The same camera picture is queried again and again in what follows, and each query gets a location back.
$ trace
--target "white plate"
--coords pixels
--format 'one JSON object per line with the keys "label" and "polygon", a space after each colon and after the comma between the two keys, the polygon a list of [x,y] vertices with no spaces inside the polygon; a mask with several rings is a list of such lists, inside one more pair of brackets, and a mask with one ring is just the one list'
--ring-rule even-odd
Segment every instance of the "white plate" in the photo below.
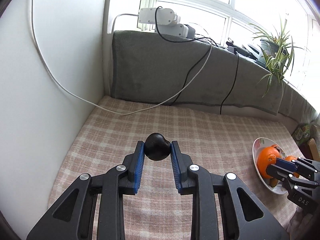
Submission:
{"label": "white plate", "polygon": [[[264,137],[260,137],[260,138],[257,138],[254,143],[253,143],[253,146],[252,146],[252,157],[253,157],[253,163],[254,163],[254,166],[256,168],[256,171],[258,173],[258,176],[259,178],[261,179],[262,183],[267,187],[268,190],[272,191],[273,193],[275,194],[279,194],[279,195],[282,195],[282,194],[285,194],[287,193],[288,191],[282,187],[282,181],[279,181],[277,186],[275,187],[271,187],[269,185],[269,181],[270,179],[263,179],[260,175],[260,172],[258,170],[258,167],[257,167],[257,160],[258,160],[258,156],[261,152],[262,149],[264,149],[265,147],[269,147],[273,144],[277,144],[275,143],[274,141],[268,139],[268,138],[264,138]],[[280,145],[279,145],[279,149],[280,149],[280,156],[281,158],[285,158],[287,157],[288,155],[285,154],[285,152],[281,149]]]}

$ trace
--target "checkered fabric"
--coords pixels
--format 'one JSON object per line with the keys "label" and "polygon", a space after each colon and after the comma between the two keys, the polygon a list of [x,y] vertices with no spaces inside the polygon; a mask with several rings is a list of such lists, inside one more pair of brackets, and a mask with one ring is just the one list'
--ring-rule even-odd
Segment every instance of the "checkered fabric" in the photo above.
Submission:
{"label": "checkered fabric", "polygon": [[[106,96],[100,106],[131,112],[148,105]],[[273,194],[262,184],[252,158],[252,144],[258,137],[270,138],[287,154],[302,156],[281,123],[174,106],[159,106],[128,116],[95,108],[59,170],[49,206],[81,173],[95,176],[121,164],[124,156],[134,152],[137,141],[145,141],[153,132],[163,134],[168,141],[177,140],[181,152],[209,172],[237,174],[282,225],[293,216],[296,205],[286,194]],[[180,196],[175,188],[170,158],[159,162],[145,158],[138,194],[124,196],[126,239],[190,239],[191,207],[192,196]],[[223,239],[221,224],[219,233]]]}

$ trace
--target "white wall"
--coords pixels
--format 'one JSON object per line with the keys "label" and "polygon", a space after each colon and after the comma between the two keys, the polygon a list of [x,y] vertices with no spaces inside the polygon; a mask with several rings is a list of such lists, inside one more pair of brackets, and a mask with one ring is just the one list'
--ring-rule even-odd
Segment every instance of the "white wall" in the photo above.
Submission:
{"label": "white wall", "polygon": [[[36,36],[56,78],[97,103],[105,0],[34,0]],[[30,0],[0,18],[0,210],[25,239],[47,209],[61,163],[93,107],[59,89],[30,30]]]}

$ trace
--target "white cable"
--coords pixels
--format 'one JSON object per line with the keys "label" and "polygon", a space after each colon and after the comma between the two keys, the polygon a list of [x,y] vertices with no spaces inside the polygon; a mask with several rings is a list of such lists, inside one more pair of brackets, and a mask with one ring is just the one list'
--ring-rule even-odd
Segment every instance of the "white cable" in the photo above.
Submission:
{"label": "white cable", "polygon": [[[132,15],[132,16],[136,16],[135,14],[119,14],[118,16],[121,16],[121,15]],[[114,22],[113,22],[113,25],[112,25],[112,33],[111,33],[111,34],[113,34],[115,22],[116,22],[116,19],[117,19],[118,16],[116,16],[116,18],[114,19]],[[48,71],[48,73],[50,74],[50,76],[52,77],[52,79],[57,83],[57,85],[58,85],[59,87],[61,87],[65,92],[67,92],[68,94],[72,95],[72,96],[75,97],[75,98],[78,98],[78,99],[80,99],[80,100],[82,100],[82,101],[84,101],[84,102],[86,102],[86,103],[89,103],[89,104],[91,104],[91,105],[93,105],[93,106],[96,106],[96,107],[98,107],[98,108],[100,108],[100,109],[102,109],[102,110],[104,110],[104,111],[107,111],[107,112],[110,112],[110,113],[113,113],[113,114],[119,114],[119,115],[129,115],[129,114],[135,114],[135,113],[138,113],[138,112],[141,112],[141,111],[149,110],[149,109],[155,108],[155,107],[157,107],[157,106],[160,106],[160,105],[166,103],[167,101],[169,101],[170,99],[174,98],[175,96],[177,96],[179,93],[181,93],[183,90],[185,90],[185,89],[188,87],[188,85],[190,85],[190,83],[191,83],[191,82],[196,78],[196,76],[201,72],[201,70],[204,68],[205,64],[207,63],[207,61],[208,61],[208,59],[209,59],[209,57],[210,57],[211,51],[212,51],[212,43],[211,43],[211,40],[210,40],[210,51],[209,51],[209,54],[208,54],[207,59],[205,60],[204,64],[202,65],[202,67],[200,68],[200,70],[195,74],[195,76],[189,81],[189,83],[188,83],[185,87],[183,87],[178,93],[176,93],[175,95],[173,95],[172,97],[168,98],[167,100],[163,101],[162,103],[159,103],[159,104],[157,104],[157,105],[155,105],[155,106],[151,106],[151,107],[148,107],[148,108],[145,108],[145,109],[140,109],[140,110],[133,111],[133,112],[130,112],[130,113],[117,113],[117,112],[114,112],[114,111],[105,109],[105,108],[103,108],[103,107],[101,107],[101,106],[98,106],[98,105],[96,105],[95,103],[92,103],[92,102],[90,102],[90,101],[87,101],[87,100],[85,100],[85,99],[83,99],[83,98],[81,98],[81,97],[79,97],[79,96],[71,93],[69,90],[67,90],[66,88],[64,88],[64,87],[59,83],[59,81],[54,77],[54,75],[52,74],[51,70],[49,69],[46,61],[44,60],[44,57],[43,57],[43,55],[42,55],[42,53],[41,53],[41,50],[40,50],[40,48],[39,48],[38,41],[37,41],[37,39],[36,39],[35,28],[34,28],[34,21],[33,21],[33,0],[31,0],[31,29],[32,29],[32,35],[33,35],[33,39],[34,39],[34,42],[35,42],[36,50],[37,50],[37,52],[38,52],[38,54],[39,54],[39,56],[40,56],[40,59],[41,59],[41,61],[43,62],[44,67],[46,68],[46,70]]]}
{"label": "white cable", "polygon": [[114,30],[115,30],[115,24],[116,24],[116,19],[119,17],[119,16],[122,16],[122,15],[129,15],[129,16],[137,16],[139,17],[138,14],[131,14],[131,13],[122,13],[122,14],[119,14],[115,17],[115,19],[113,20],[113,24],[112,24],[112,30],[111,30],[111,34],[113,35],[114,33]]}

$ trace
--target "dark round object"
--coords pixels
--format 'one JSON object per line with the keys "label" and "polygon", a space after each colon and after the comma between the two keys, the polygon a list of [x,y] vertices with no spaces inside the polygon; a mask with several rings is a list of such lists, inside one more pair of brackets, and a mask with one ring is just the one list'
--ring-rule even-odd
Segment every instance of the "dark round object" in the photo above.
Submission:
{"label": "dark round object", "polygon": [[161,161],[170,155],[170,142],[162,134],[152,133],[144,143],[144,154],[153,161]]}

